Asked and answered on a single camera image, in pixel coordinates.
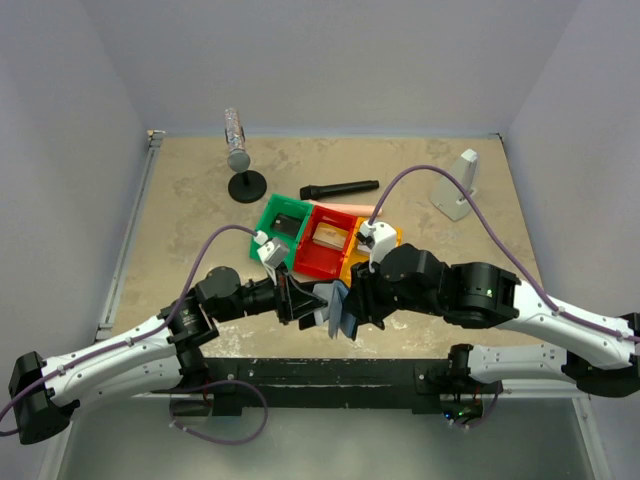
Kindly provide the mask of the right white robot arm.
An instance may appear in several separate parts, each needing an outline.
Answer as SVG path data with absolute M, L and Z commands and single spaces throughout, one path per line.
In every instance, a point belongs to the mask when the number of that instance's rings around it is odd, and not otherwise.
M 497 328 L 538 339 L 516 347 L 452 347 L 445 378 L 455 391 L 507 379 L 558 380 L 608 398 L 639 390 L 636 314 L 607 317 L 545 302 L 511 272 L 483 262 L 449 266 L 410 244 L 392 249 L 381 263 L 354 265 L 351 277 L 343 308 L 358 325 L 382 328 L 386 317 L 407 310 L 465 329 Z

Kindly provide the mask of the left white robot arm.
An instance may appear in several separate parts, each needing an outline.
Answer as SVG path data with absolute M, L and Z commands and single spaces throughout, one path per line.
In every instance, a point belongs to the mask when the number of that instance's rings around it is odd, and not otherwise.
M 31 445 L 61 433 L 74 413 L 119 395 L 195 392 L 211 378 L 200 348 L 218 337 L 217 323 L 275 312 L 283 324 L 309 326 L 329 303 L 328 289 L 298 282 L 284 266 L 247 283 L 234 269 L 217 267 L 184 299 L 123 334 L 57 357 L 20 356 L 4 409 L 15 416 L 12 433 Z

